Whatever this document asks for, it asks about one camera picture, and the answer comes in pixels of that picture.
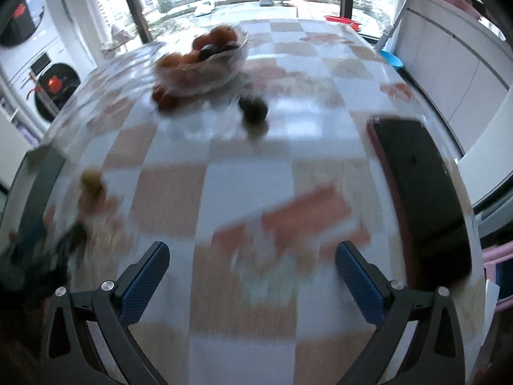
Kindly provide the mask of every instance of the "blue bowl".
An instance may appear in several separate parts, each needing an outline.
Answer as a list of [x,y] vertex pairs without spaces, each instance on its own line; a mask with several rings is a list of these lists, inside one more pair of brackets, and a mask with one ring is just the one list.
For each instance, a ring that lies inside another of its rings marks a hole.
[[390,64],[392,65],[392,67],[398,71],[399,69],[401,69],[404,64],[403,64],[403,61],[399,58],[397,58],[397,56],[395,55],[392,55],[390,52],[387,52],[387,51],[384,51],[381,49],[380,51],[380,55],[383,56],[383,58]]

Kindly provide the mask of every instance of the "printed pattern on tablecloth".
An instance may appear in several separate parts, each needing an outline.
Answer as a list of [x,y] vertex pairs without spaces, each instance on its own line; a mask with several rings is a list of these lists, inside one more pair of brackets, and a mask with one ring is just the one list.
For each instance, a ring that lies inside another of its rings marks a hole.
[[[405,280],[366,123],[411,113],[415,96],[343,25],[240,26],[249,58],[227,87],[176,114],[156,112],[153,43],[94,71],[50,128],[73,156],[50,198],[58,232],[78,219],[91,233],[71,287],[115,279],[164,241],[170,267],[130,331],[168,383],[337,383],[373,333],[335,271],[337,244],[352,240],[385,276]],[[268,102],[260,133],[241,123],[245,91]],[[107,191],[93,209],[79,185],[90,166]],[[481,298],[456,301],[468,343]],[[124,381],[97,333],[109,373]]]

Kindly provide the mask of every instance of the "car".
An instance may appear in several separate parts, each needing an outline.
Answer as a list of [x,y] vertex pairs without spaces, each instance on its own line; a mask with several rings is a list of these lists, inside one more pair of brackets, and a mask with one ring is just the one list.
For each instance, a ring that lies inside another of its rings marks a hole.
[[263,7],[265,5],[274,5],[274,0],[259,0],[258,2],[260,3],[260,7]]
[[294,0],[282,0],[282,5],[285,7],[294,7],[296,3]]
[[205,0],[202,2],[194,11],[194,16],[204,16],[206,14],[210,14],[214,10],[214,2],[210,0]]

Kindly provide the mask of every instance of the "blue gripper pad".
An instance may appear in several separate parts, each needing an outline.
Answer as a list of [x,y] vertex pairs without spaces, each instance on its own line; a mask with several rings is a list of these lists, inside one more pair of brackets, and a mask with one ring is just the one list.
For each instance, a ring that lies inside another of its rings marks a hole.
[[365,321],[369,324],[381,325],[386,317],[383,295],[344,243],[337,247],[335,265],[360,308]]
[[124,328],[137,323],[169,267],[169,248],[162,243],[135,276],[121,297],[120,320]]

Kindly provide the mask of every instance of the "black phone screen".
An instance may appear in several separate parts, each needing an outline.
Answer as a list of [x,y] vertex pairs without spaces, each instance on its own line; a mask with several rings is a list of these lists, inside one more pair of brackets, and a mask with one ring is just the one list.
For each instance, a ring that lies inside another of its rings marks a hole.
[[468,275],[472,262],[463,211],[428,131],[417,120],[373,117],[369,132],[402,220],[414,286],[434,290]]

